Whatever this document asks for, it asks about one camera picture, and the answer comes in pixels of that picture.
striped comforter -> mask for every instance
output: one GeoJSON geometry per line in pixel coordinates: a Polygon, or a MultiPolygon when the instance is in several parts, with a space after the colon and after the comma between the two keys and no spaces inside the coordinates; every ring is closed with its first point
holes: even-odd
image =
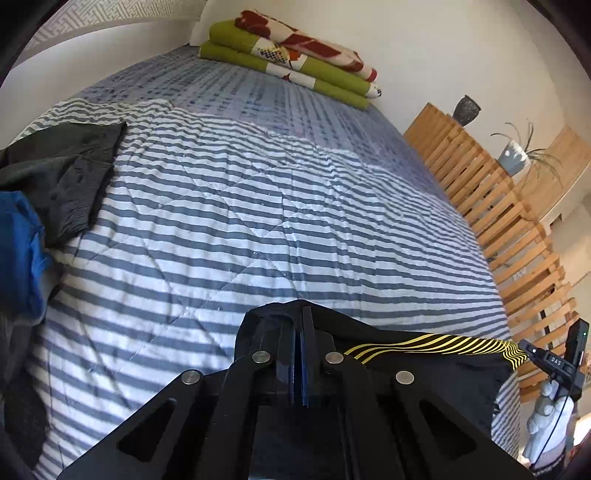
{"type": "MultiPolygon", "coordinates": [[[[62,288],[28,362],[50,422],[40,478],[55,478],[181,371],[228,367],[244,314],[271,301],[304,298],[383,328],[509,339],[471,231],[411,154],[384,167],[165,99],[74,98],[23,135],[121,119],[129,128],[97,224],[53,252],[62,288]]],[[[517,402],[512,378],[493,420],[493,439],[512,454],[517,402]]]]}

cable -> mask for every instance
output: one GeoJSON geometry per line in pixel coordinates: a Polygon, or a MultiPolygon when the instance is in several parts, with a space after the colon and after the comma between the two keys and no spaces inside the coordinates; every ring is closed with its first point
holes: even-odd
{"type": "MultiPolygon", "coordinates": [[[[569,388],[569,392],[566,394],[566,398],[568,400],[568,398],[570,397],[570,394],[573,392],[573,384],[570,385],[569,388]]],[[[550,441],[550,439],[552,438],[552,435],[554,434],[554,431],[556,430],[556,427],[558,426],[558,422],[560,421],[560,417],[562,416],[562,414],[564,413],[564,408],[566,406],[567,400],[564,401],[562,408],[560,410],[560,414],[558,415],[558,417],[556,417],[556,423],[554,424],[554,427],[552,428],[552,432],[550,432],[550,436],[546,439],[546,443],[544,444],[544,446],[542,447],[542,449],[540,450],[540,453],[538,454],[538,458],[535,459],[535,462],[532,463],[532,466],[535,465],[536,463],[538,463],[538,460],[540,460],[540,457],[542,456],[542,454],[544,453],[544,450],[546,450],[546,447],[548,446],[548,442],[550,441]]]]}

patterned wallpaper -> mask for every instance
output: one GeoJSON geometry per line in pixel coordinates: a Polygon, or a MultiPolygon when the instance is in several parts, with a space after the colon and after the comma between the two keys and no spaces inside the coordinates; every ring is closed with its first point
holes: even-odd
{"type": "Polygon", "coordinates": [[[27,44],[35,53],[77,34],[143,20],[194,20],[207,0],[70,0],[53,15],[27,44]]]}

yellow wavy pattern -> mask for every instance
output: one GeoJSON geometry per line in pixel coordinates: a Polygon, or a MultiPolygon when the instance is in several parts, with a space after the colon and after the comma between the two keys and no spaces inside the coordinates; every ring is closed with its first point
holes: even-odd
{"type": "Polygon", "coordinates": [[[511,364],[513,370],[516,370],[528,359],[527,354],[520,350],[515,342],[459,335],[440,335],[437,333],[426,333],[400,343],[364,343],[350,348],[345,354],[351,355],[355,353],[355,358],[366,364],[376,356],[388,352],[439,353],[440,355],[502,353],[503,358],[511,364]]]}

green blanket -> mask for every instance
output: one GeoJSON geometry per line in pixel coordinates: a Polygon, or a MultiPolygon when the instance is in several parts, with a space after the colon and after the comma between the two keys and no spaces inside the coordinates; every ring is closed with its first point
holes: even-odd
{"type": "Polygon", "coordinates": [[[271,40],[234,26],[233,20],[218,22],[209,28],[209,40],[268,60],[284,67],[302,72],[331,85],[368,98],[381,95],[374,83],[367,82],[357,75],[346,72],[330,63],[309,57],[304,53],[274,44],[271,40]]]}
{"type": "Polygon", "coordinates": [[[322,93],[361,110],[365,110],[369,105],[367,98],[362,97],[361,95],[356,95],[355,93],[331,85],[330,83],[315,79],[314,77],[310,77],[300,72],[294,72],[281,65],[270,63],[253,55],[242,53],[222,45],[217,45],[211,41],[207,41],[201,45],[199,56],[203,59],[224,61],[248,69],[258,70],[259,72],[269,73],[284,80],[289,80],[298,85],[308,87],[315,92],[322,93]]]}

